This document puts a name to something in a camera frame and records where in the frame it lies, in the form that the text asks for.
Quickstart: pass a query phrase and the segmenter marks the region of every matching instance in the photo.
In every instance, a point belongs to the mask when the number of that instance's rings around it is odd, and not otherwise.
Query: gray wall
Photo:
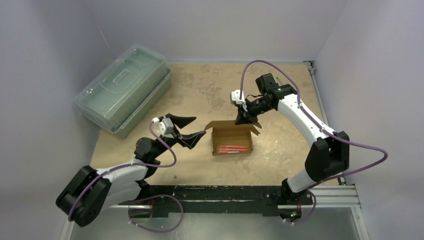
[[[58,239],[99,131],[72,100],[111,55],[80,0],[1,0],[0,23],[0,238]]]
[[[423,239],[424,1],[350,0],[316,58],[328,121],[389,159],[356,183],[371,239]],[[351,148],[351,169],[380,154]]]
[[[171,61],[313,60],[347,0],[87,0],[113,53]]]

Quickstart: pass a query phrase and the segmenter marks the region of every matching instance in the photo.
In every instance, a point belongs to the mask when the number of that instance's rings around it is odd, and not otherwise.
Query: open cardboard box
[[[212,155],[250,154],[253,152],[252,134],[259,135],[256,127],[262,128],[259,123],[236,125],[235,120],[211,121],[204,129],[212,128]],[[234,153],[218,153],[220,145],[247,146],[247,151]]]

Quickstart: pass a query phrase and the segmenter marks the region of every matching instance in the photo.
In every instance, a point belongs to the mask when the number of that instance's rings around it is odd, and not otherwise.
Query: purple cable
[[[172,148],[165,142],[165,141],[163,141],[154,131],[153,131],[153,129],[152,129],[152,126],[153,126],[153,121],[150,123],[150,125],[149,125],[149,127],[148,127],[148,129],[149,129],[149,131],[150,131],[150,133],[160,142],[160,143],[162,143],[170,152],[171,152],[171,154],[172,154],[172,156],[173,156],[173,163],[171,163],[171,164],[169,164],[169,165],[154,165],[154,164],[149,164],[149,163],[144,163],[144,162],[137,162],[137,163],[133,163],[133,164],[131,164],[131,163],[127,163],[127,164],[122,164],[122,165],[118,165],[118,166],[114,166],[114,167],[112,167],[111,169],[109,169],[108,171],[105,171],[105,172],[102,172],[101,174],[99,174],[98,176],[96,176],[85,188],[84,188],[84,190],[82,190],[82,192],[79,194],[79,196],[76,198],[76,200],[75,200],[75,202],[73,203],[73,205],[72,205],[72,207],[70,208],[70,211],[69,211],[69,214],[68,214],[68,221],[72,221],[72,215],[74,214],[74,211],[75,211],[75,208],[77,207],[77,204],[81,201],[81,199],[83,198],[83,196],[86,194],[86,192],[100,179],[100,178],[102,178],[103,176],[105,176],[106,174],[109,174],[109,173],[111,173],[111,172],[114,172],[114,171],[116,171],[116,170],[119,170],[119,169],[123,169],[123,168],[127,168],[127,167],[132,167],[132,166],[146,166],[146,167],[153,167],[153,168],[170,168],[170,167],[172,167],[172,166],[174,166],[176,163],[177,163],[177,156],[176,156],[176,154],[175,154],[175,152],[172,150]],[[181,218],[180,218],[180,221],[178,221],[178,223],[177,223],[177,225],[175,225],[173,228],[171,228],[171,230],[169,230],[169,231],[172,231],[172,230],[174,230],[175,228],[177,228],[179,225],[180,225],[180,223],[181,223],[181,220],[183,219],[183,206],[181,205],[181,203],[175,198],[175,197],[173,197],[173,196],[170,196],[170,195],[155,195],[155,196],[151,196],[151,197],[148,197],[148,198],[145,198],[144,200],[149,200],[149,199],[154,199],[154,198],[157,198],[157,197],[161,197],[161,196],[164,196],[164,197],[169,197],[169,198],[172,198],[172,199],[174,199],[177,203],[178,203],[178,205],[181,207]],[[156,230],[154,230],[154,229],[150,229],[150,228],[143,228],[143,229],[146,229],[146,230],[148,230],[148,231],[151,231],[151,232],[154,232],[154,231],[156,231]]]
[[[348,140],[345,140],[345,139],[342,139],[342,138],[340,138],[340,137],[338,137],[338,136],[335,136],[335,135],[333,135],[333,133],[330,133],[330,132],[328,132],[327,130],[325,130],[324,128],[323,128],[323,126],[321,125],[321,124],[319,124],[306,110],[305,110],[305,108],[300,104],[301,103],[301,91],[300,91],[300,89],[299,89],[299,86],[295,83],[295,81],[293,81],[292,80],[292,78],[290,77],[290,76],[288,76],[285,72],[283,72],[283,70],[281,70],[279,67],[277,67],[276,65],[274,65],[274,64],[272,64],[272,63],[270,63],[270,62],[268,62],[268,61],[265,61],[265,60],[253,60],[253,61],[251,61],[251,62],[249,62],[245,67],[244,67],[244,69],[243,69],[243,72],[241,73],[241,85],[240,85],[240,99],[242,99],[242,92],[243,92],[243,82],[244,82],[244,78],[245,78],[245,73],[246,73],[246,70],[247,70],[247,68],[251,65],[251,64],[253,64],[253,63],[264,63],[264,64],[267,64],[267,65],[269,65],[269,66],[271,66],[271,67],[273,67],[273,68],[275,68],[277,71],[279,71],[281,74],[283,74],[284,75],[284,77],[286,77],[289,81],[290,81],[290,83],[294,86],[294,88],[296,89],[296,91],[297,91],[297,104],[298,104],[298,107],[302,110],[302,112],[323,132],[323,133],[325,133],[325,134],[327,134],[328,136],[330,136],[331,138],[333,138],[334,140],[337,140],[337,141],[340,141],[340,142],[342,142],[342,143],[344,143],[344,144],[349,144],[349,145],[352,145],[352,146],[355,146],[355,147],[359,147],[359,148],[363,148],[363,149],[370,149],[370,150],[374,150],[374,151],[378,151],[378,152],[381,152],[381,153],[383,153],[383,157],[380,159],[380,160],[377,160],[377,161],[375,161],[375,162],[373,162],[373,163],[371,163],[371,164],[369,164],[369,165],[366,165],[366,166],[364,166],[364,167],[361,167],[361,168],[358,168],[358,169],[356,169],[356,170],[353,170],[353,171],[350,171],[350,172],[346,172],[346,173],[343,173],[343,174],[339,174],[339,175],[335,175],[335,176],[331,176],[331,177],[328,177],[328,178],[326,178],[326,179],[324,179],[324,180],[322,180],[322,181],[320,181],[320,182],[317,182],[317,183],[315,183],[315,184],[313,184],[312,186],[310,186],[309,188],[313,188],[313,187],[315,187],[315,186],[317,186],[317,185],[319,185],[319,184],[321,184],[321,183],[323,183],[323,182],[326,182],[326,181],[328,181],[328,180],[332,180],[332,179],[337,179],[337,178],[341,178],[341,177],[345,177],[345,176],[349,176],[349,175],[352,175],[352,174],[356,174],[356,173],[359,173],[359,172],[362,172],[362,171],[364,171],[364,170],[367,170],[367,169],[369,169],[369,168],[372,168],[372,167],[374,167],[374,166],[376,166],[376,165],[378,165],[378,164],[381,164],[382,162],[384,162],[387,158],[388,158],[388,156],[389,156],[389,154],[387,153],[387,151],[386,150],[384,150],[384,149],[382,149],[382,148],[380,148],[380,147],[376,147],[376,146],[371,146],[371,145],[366,145],[366,144],[362,144],[362,143],[357,143],[357,142],[354,142],[354,141],[348,141]],[[315,203],[315,201],[314,201],[314,205],[313,205],[313,207],[312,207],[312,210],[311,210],[311,212],[305,217],[305,219],[306,218],[308,218],[310,215],[311,215],[311,213],[315,210],[315,205],[316,205],[316,203]]]
[[[140,224],[136,223],[135,221],[133,221],[133,219],[132,219],[132,218],[131,218],[131,216],[130,216],[130,210],[128,210],[128,218],[129,218],[129,222],[130,222],[131,224],[133,224],[134,226],[136,226],[136,227],[139,227],[139,228],[141,228],[141,229],[147,230],[147,231],[152,232],[152,233],[155,233],[155,234],[165,234],[165,233],[169,233],[169,232],[171,232],[171,231],[175,230],[176,228],[178,228],[178,226],[179,226],[179,225],[181,224],[181,222],[183,221],[183,205],[181,205],[181,202],[180,202],[180,201],[178,201],[178,199],[176,199],[175,197],[173,197],[173,196],[171,196],[171,195],[167,195],[167,194],[159,194],[159,195],[156,195],[156,196],[151,196],[151,197],[143,198],[143,199],[140,199],[140,200],[136,200],[136,201],[134,201],[134,202],[135,202],[135,203],[139,203],[139,202],[147,201],[147,200],[154,199],[154,198],[157,198],[157,197],[167,197],[167,198],[171,198],[171,199],[173,199],[173,200],[174,200],[174,201],[178,204],[179,208],[181,209],[181,217],[179,218],[179,220],[178,220],[178,222],[176,223],[176,225],[175,225],[175,226],[171,227],[170,229],[166,229],[166,230],[155,230],[155,229],[151,229],[151,228],[145,227],[145,226],[140,225]]]

